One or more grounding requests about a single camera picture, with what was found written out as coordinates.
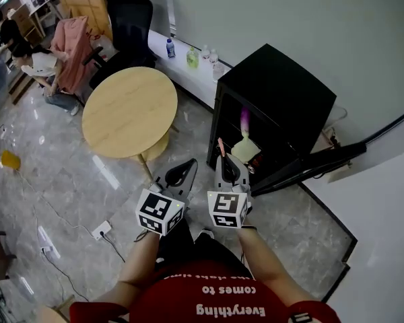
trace sneaker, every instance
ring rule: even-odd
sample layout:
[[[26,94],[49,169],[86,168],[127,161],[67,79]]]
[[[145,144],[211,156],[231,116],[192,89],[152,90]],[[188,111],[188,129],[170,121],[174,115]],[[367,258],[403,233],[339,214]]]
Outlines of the sneaker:
[[[201,234],[206,234],[209,237],[211,237],[212,239],[214,239],[214,233],[210,229],[203,229],[202,231],[199,232],[197,237],[199,237]]]
[[[79,103],[75,105],[75,107],[71,110],[70,115],[75,116],[79,111]]]

